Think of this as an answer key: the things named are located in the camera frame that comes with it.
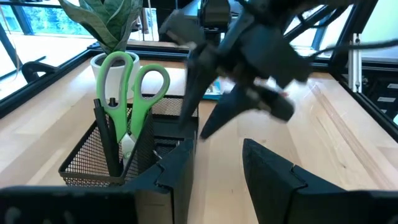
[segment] scissor handle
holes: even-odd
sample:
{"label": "scissor handle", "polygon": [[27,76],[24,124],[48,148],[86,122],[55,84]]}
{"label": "scissor handle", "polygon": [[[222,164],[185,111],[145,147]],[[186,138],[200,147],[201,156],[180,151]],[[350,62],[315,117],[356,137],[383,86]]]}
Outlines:
{"label": "scissor handle", "polygon": [[[117,60],[124,61],[123,75],[120,79],[119,103],[110,106],[105,100],[105,82],[109,69]],[[109,54],[101,65],[97,78],[97,97],[101,101],[105,112],[112,118],[116,130],[116,140],[119,142],[127,132],[127,88],[134,63],[131,56],[125,52],[113,52]]]}
{"label": "scissor handle", "polygon": [[[153,97],[145,99],[142,96],[141,92],[142,81],[145,75],[151,71],[159,72],[163,76],[163,85]],[[144,126],[146,114],[156,102],[158,102],[160,99],[163,98],[167,90],[169,90],[169,86],[170,86],[170,75],[166,71],[166,69],[159,64],[145,65],[138,71],[133,86],[134,103],[132,104],[133,114],[131,117],[131,125],[130,125],[131,134],[135,138],[138,138],[139,133],[141,132],[142,127]]]}

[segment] wooden table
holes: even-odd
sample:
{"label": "wooden table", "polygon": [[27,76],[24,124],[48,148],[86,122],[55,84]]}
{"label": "wooden table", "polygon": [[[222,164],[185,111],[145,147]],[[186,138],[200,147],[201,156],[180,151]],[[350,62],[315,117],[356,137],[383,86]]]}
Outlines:
{"label": "wooden table", "polygon": [[[168,94],[183,94],[183,64],[159,63],[171,75]],[[161,84],[152,73],[144,92]],[[287,124],[250,111],[198,143],[189,224],[257,223],[243,175],[244,138],[348,190],[398,189],[397,143],[329,74],[314,73],[287,91],[296,105]],[[94,121],[94,97],[86,61],[0,120],[0,186],[63,185],[57,170]],[[200,103],[200,128],[214,105]]]}

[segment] black wire mesh basket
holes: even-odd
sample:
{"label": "black wire mesh basket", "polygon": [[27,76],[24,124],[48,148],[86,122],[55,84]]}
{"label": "black wire mesh basket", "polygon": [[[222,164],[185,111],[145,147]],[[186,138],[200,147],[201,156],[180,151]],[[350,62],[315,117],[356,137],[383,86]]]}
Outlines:
{"label": "black wire mesh basket", "polygon": [[[58,170],[60,176],[67,185],[78,187],[120,186],[136,178],[175,148],[179,141],[191,135],[187,134],[187,130],[177,131],[181,106],[180,96],[165,96],[152,107],[147,114],[133,153],[119,177],[111,177],[109,174],[96,121],[60,166]],[[131,108],[132,104],[128,104],[128,120],[133,115]],[[192,118],[198,121],[197,110],[192,114]],[[156,133],[167,133],[168,136],[156,136]],[[120,161],[122,156],[119,143]]]}

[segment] scissors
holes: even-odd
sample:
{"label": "scissors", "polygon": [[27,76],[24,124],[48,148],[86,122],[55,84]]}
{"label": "scissors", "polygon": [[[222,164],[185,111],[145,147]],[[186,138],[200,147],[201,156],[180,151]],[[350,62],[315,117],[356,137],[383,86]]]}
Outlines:
{"label": "scissors", "polygon": [[[117,106],[110,106],[105,100],[105,81],[109,69],[117,60],[124,61],[124,70],[119,89],[119,103]],[[125,52],[113,52],[109,54],[105,58],[99,70],[96,85],[97,97],[101,101],[105,112],[109,115],[109,117],[112,118],[114,122],[116,141],[121,142],[124,166],[126,166],[132,150],[134,149],[137,138],[141,133],[148,111],[155,103],[163,98],[170,86],[169,73],[161,65],[145,65],[137,72],[134,84],[132,86],[132,90],[134,91],[134,103],[132,106],[131,125],[129,130],[131,135],[129,135],[129,131],[127,130],[127,89],[133,65],[134,63],[131,56]],[[141,92],[142,81],[145,75],[151,71],[159,72],[163,76],[163,85],[153,97],[145,99]]]}

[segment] white pot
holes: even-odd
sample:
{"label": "white pot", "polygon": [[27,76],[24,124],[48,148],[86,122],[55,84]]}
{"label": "white pot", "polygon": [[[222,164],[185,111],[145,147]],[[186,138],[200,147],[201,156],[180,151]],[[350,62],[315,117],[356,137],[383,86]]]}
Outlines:
{"label": "white pot", "polygon": [[[134,96],[134,92],[132,90],[132,85],[134,84],[134,80],[136,79],[137,72],[141,68],[139,63],[138,55],[132,52],[126,52],[134,58],[134,66],[131,70],[131,75],[129,79],[129,88],[127,89],[127,99],[131,99]],[[93,57],[90,61],[91,67],[93,68],[94,77],[97,81],[98,74],[100,73],[101,66],[97,65],[95,62],[100,59],[106,57],[105,53],[99,54]],[[111,97],[114,97],[116,100],[119,100],[119,88],[120,88],[120,80],[123,74],[124,66],[111,67],[108,72],[108,76],[105,81],[105,98],[108,100]]]}

